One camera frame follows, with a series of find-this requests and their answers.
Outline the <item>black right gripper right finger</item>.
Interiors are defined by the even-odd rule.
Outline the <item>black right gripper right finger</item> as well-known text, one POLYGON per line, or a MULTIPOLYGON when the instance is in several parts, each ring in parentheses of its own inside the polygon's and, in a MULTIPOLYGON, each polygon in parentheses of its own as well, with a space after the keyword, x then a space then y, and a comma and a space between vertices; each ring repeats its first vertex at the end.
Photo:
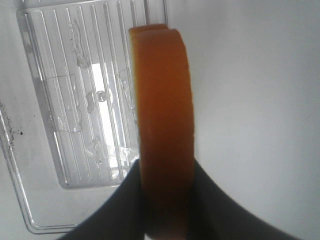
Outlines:
POLYGON ((295 237, 250 213, 194 163, 188 240, 294 240, 295 237))

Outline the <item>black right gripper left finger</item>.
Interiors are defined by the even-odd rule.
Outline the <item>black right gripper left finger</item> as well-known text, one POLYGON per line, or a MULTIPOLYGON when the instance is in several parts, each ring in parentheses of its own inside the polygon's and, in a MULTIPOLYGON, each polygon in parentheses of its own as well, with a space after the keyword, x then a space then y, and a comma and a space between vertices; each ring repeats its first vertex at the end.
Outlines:
POLYGON ((111 197, 61 240, 143 240, 143 193, 137 159, 111 197))

